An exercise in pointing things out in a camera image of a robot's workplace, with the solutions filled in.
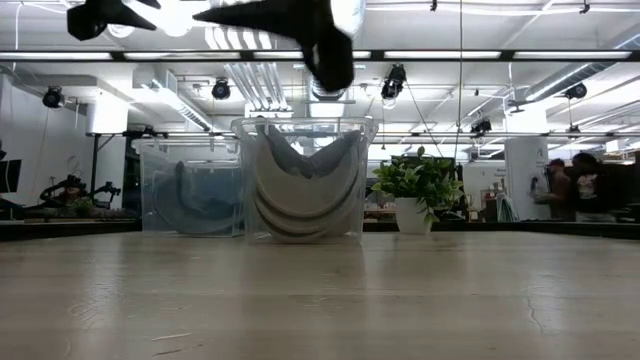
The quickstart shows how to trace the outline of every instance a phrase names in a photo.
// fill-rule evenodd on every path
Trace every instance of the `wall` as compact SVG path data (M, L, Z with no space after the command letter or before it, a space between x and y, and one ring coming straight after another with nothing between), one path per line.
M0 76L0 138L5 160L22 160L18 192L2 194L18 204L36 205L53 182L74 173L89 184L92 139L86 117L67 109L49 110L39 96L12 86Z

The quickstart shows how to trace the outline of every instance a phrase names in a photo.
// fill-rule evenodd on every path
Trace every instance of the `white pot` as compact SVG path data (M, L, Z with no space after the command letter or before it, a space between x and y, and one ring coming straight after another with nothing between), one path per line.
M431 223L424 222L425 213L416 198L396 198L396 222L402 234L426 234L431 231Z

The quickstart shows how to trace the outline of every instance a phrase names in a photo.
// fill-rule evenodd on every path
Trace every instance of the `potted plant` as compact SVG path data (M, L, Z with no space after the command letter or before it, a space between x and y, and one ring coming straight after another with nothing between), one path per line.
M403 234L424 234L440 221L436 211L450 210L464 195L462 182L452 179L451 161L424 156L392 156L391 164L373 171L380 181L373 190L395 197L396 221Z

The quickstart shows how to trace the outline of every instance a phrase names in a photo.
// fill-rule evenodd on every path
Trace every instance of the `green leaves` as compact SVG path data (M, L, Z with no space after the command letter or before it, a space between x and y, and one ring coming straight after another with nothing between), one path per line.
M449 210L464 193L462 182L452 176L451 160L424 157L425 149L418 149L418 157L392 156L391 164L380 164L373 173L380 182L372 187L396 198L416 198L424 206L425 221L438 221L434 211Z

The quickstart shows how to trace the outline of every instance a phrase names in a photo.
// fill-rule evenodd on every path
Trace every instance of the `white column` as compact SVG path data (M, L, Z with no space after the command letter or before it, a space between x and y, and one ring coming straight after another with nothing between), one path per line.
M510 114L504 119L507 132L549 131L544 108L529 105L525 111ZM509 197L513 200L520 220L548 220L549 206L536 205L531 197L531 186L537 178L538 191L548 191L545 167L549 162L547 138L511 138L505 141L505 160Z
M121 133L127 129L129 106L126 102L115 96L104 93L98 97L95 104L89 104L87 118L89 132L92 133ZM108 135L100 138L100 144L109 139ZM99 152L96 165L96 189L107 181L113 182L113 186L121 189L124 182L124 154L127 139L114 137ZM100 194L96 199L106 201L111 195ZM122 206L122 195L116 196L111 203L112 209Z

